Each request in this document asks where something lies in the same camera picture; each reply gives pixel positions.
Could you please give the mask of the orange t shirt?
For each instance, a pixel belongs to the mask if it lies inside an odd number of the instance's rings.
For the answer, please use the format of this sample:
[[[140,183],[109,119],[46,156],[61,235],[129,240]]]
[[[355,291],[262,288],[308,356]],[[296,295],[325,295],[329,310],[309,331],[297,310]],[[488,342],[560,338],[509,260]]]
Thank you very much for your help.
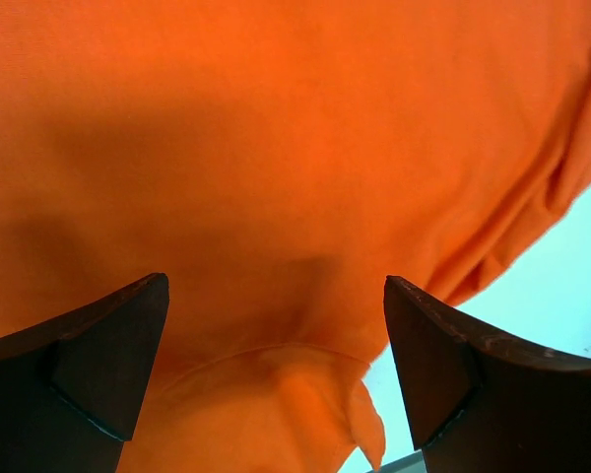
[[[487,287],[591,183],[591,1],[0,1],[0,336],[152,273],[123,472],[335,472],[383,285]]]

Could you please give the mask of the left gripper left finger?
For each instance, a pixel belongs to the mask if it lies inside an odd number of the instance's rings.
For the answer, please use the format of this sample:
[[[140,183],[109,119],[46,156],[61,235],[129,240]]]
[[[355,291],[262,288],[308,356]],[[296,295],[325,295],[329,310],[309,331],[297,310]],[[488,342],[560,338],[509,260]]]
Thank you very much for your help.
[[[168,277],[154,273],[0,338],[0,473],[116,471],[168,305]]]

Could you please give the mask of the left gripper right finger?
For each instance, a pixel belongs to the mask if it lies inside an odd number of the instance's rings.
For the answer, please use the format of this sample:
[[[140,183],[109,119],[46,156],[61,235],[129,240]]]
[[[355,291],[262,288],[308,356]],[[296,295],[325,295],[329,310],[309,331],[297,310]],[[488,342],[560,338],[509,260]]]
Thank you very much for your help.
[[[397,276],[383,305],[428,471],[591,473],[591,359],[519,338]]]

